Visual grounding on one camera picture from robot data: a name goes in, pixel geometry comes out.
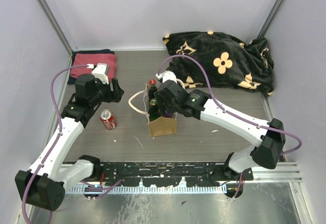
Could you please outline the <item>dark cola bottle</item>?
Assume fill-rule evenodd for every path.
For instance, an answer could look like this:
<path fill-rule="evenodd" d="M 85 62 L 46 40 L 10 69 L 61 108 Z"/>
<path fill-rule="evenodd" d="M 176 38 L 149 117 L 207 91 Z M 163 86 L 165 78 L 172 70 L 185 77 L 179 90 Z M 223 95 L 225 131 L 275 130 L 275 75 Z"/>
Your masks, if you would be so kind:
<path fill-rule="evenodd" d="M 149 102 L 155 98 L 154 93 L 157 91 L 156 80 L 150 79 L 149 80 L 149 90 L 148 90 L 148 99 Z"/>

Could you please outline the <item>green glass bottle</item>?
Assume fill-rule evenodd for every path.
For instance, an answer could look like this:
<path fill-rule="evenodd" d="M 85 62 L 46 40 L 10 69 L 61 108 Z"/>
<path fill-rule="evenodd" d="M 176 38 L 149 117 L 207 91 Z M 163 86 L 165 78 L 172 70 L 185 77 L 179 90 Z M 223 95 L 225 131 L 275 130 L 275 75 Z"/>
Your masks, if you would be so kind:
<path fill-rule="evenodd" d="M 150 106 L 149 106 L 149 110 L 148 110 L 148 114 L 149 114 L 149 120 L 150 121 L 154 121 L 156 119 L 158 119 L 160 117 L 160 112 L 157 106 L 157 101 L 156 99 L 151 99 L 150 101 Z"/>

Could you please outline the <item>red soda can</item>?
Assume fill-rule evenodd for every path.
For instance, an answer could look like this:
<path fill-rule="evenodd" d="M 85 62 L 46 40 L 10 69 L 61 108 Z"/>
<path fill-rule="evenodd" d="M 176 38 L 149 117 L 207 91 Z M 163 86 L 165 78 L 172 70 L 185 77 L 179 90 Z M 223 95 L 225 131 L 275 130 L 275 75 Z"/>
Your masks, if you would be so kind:
<path fill-rule="evenodd" d="M 100 120 L 108 130 L 115 129 L 117 127 L 117 121 L 114 117 L 114 114 L 109 109 L 104 109 L 100 113 Z"/>

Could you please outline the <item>brown canvas bag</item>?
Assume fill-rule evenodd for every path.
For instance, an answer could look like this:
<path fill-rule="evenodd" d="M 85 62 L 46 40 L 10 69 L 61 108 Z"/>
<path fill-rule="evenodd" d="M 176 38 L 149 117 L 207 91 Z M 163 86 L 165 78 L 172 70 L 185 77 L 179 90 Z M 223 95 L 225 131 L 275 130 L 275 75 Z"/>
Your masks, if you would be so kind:
<path fill-rule="evenodd" d="M 177 114 L 176 113 L 173 118 L 165 118 L 165 117 L 160 116 L 158 119 L 156 119 L 154 121 L 149 120 L 148 110 L 149 110 L 150 102 L 148 99 L 148 90 L 149 90 L 149 84 L 146 85 L 146 88 L 143 91 L 139 91 L 139 92 L 135 93 L 133 96 L 131 96 L 128 100 L 128 105 L 134 111 L 146 116 L 149 136 L 155 137 L 155 136 L 166 136 L 166 135 L 177 134 Z M 143 102 L 144 102 L 144 108 L 145 108 L 144 110 L 140 110 L 132 104 L 133 99 L 139 95 L 143 95 Z"/>

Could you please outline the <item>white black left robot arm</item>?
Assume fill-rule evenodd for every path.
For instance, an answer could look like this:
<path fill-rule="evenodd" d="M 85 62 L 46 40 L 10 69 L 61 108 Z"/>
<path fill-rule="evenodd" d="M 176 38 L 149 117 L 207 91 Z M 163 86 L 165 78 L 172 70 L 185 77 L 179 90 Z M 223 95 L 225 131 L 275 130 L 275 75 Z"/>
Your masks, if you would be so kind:
<path fill-rule="evenodd" d="M 124 90 L 118 80 L 105 83 L 93 74 L 80 75 L 75 93 L 59 114 L 56 132 L 28 170 L 19 170 L 15 183 L 23 203 L 56 211 L 65 193 L 78 182 L 97 181 L 102 175 L 100 159 L 83 155 L 71 167 L 60 171 L 75 140 L 85 129 L 102 103 L 121 101 Z"/>

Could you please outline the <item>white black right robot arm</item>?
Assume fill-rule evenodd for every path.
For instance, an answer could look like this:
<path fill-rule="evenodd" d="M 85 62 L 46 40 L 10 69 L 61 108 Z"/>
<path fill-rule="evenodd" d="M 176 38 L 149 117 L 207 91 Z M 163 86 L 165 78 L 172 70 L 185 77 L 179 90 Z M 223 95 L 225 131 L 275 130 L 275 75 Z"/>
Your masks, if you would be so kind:
<path fill-rule="evenodd" d="M 283 123 L 274 118 L 270 122 L 248 116 L 228 106 L 218 106 L 211 95 L 195 89 L 188 93 L 174 81 L 164 82 L 154 93 L 161 114 L 179 113 L 217 124 L 249 141 L 244 150 L 230 153 L 224 163 L 223 173 L 235 180 L 249 168 L 260 166 L 273 170 L 285 145 L 281 134 Z"/>

